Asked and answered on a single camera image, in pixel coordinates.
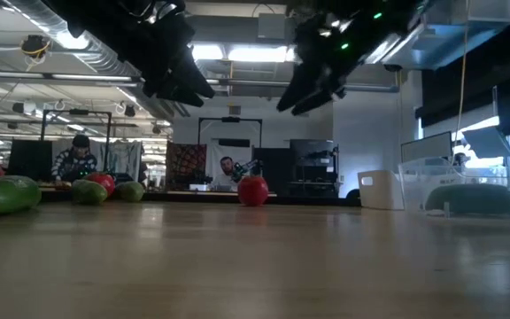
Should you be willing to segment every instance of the black cable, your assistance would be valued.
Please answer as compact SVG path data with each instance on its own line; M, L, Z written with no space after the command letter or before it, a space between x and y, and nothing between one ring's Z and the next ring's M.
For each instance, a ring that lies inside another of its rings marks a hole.
M257 5L255 5L255 8L253 8L253 12L251 13L251 17L255 17L255 11L257 10L257 8L259 8L261 5L265 5L265 7L269 8L269 10L272 12L272 13L275 13L276 12L274 11L274 9L268 5L268 4L262 4L262 3L258 3Z

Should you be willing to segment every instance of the black panel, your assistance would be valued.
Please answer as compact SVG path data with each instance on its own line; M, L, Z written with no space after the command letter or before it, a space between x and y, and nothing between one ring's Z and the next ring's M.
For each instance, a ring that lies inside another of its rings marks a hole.
M269 190L279 196L288 193L288 182L292 177L294 157L290 149L256 148L253 159L263 162L263 178Z
M251 147L251 141L248 139L220 138L218 143L221 146Z
M21 175L35 181L49 181L52 161L51 141L13 140L7 175Z

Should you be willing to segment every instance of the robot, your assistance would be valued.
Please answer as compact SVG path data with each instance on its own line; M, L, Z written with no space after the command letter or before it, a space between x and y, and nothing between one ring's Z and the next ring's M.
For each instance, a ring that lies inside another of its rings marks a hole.
M74 37L88 30L121 60L139 69L149 97L202 106L214 91L198 71L188 44L183 0L42 0L68 22ZM290 0L310 4L294 44L302 63L277 109L297 115L344 98L345 79L389 35L403 39L437 0Z

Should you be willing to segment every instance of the person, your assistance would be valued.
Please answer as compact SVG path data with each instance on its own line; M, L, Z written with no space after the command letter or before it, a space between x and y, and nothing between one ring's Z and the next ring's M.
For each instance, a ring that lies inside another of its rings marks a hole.
M220 167L223 173L213 179L212 186L216 189L230 188L231 191L237 191L237 183L231 179L234 172L234 161L229 156L225 156L220 159Z
M97 159L89 152L89 138L79 134L72 147L62 151L52 165L51 175L55 182L73 182L81 176L96 171Z

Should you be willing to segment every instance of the black computer monitor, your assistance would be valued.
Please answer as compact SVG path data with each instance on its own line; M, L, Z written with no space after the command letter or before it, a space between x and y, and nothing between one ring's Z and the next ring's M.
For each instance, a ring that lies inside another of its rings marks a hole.
M52 161L51 141L13 140L7 175L21 175L35 181L49 181Z
M333 167L334 142L328 140L290 140L290 149L297 166Z

